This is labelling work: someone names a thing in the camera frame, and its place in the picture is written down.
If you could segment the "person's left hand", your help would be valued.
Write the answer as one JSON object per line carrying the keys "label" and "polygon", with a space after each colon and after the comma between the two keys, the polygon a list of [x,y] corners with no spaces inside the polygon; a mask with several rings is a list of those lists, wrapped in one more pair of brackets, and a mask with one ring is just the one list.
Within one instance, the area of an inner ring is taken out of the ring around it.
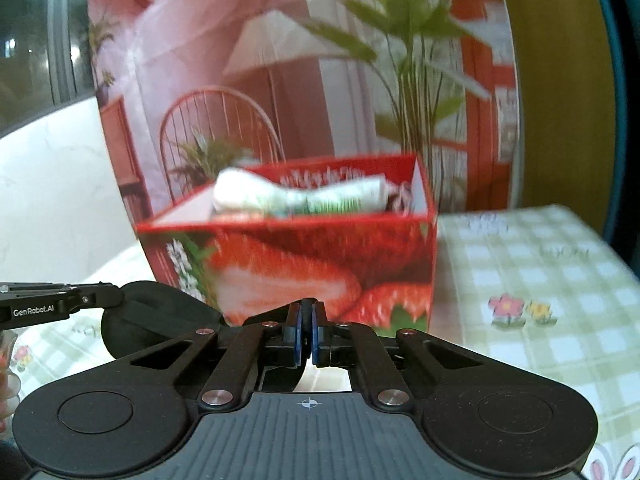
{"label": "person's left hand", "polygon": [[10,420],[20,403],[21,379],[10,370],[11,356],[17,336],[10,330],[1,333],[0,430],[9,431]]}

